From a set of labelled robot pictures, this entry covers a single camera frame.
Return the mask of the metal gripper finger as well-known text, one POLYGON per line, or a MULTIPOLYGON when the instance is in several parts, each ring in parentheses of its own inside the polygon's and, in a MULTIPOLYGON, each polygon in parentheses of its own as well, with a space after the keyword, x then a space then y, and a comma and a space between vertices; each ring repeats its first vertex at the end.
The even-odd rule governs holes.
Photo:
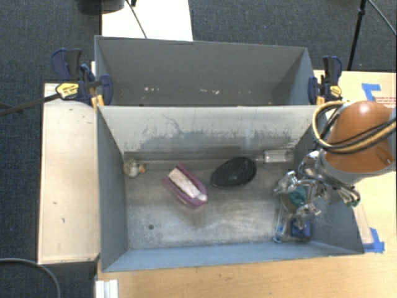
POLYGON ((273 190, 275 196, 282 194, 290 194, 300 185, 297 174, 294 170, 287 172, 281 179, 279 179, 276 187, 273 190))
POLYGON ((298 229, 304 229, 307 221, 312 218, 312 216, 317 216, 321 213, 322 211, 320 209, 318 209, 312 202, 309 202, 296 210, 293 215, 293 225, 298 229))

